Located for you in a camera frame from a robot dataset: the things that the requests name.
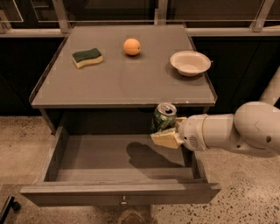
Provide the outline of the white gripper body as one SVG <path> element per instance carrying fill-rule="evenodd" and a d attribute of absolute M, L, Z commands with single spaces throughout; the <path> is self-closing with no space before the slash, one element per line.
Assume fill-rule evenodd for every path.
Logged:
<path fill-rule="evenodd" d="M 179 126 L 178 133 L 183 145 L 190 151 L 205 151 L 207 146 L 203 137 L 203 123 L 207 115 L 192 115 Z"/>

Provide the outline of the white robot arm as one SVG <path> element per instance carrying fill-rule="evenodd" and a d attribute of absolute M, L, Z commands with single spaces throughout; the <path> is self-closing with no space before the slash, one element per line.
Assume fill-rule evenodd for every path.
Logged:
<path fill-rule="evenodd" d="M 150 135 L 159 146 L 191 151 L 222 148 L 233 153 L 280 154 L 280 67 L 258 101 L 241 105 L 233 114 L 179 117 L 175 126 Z"/>

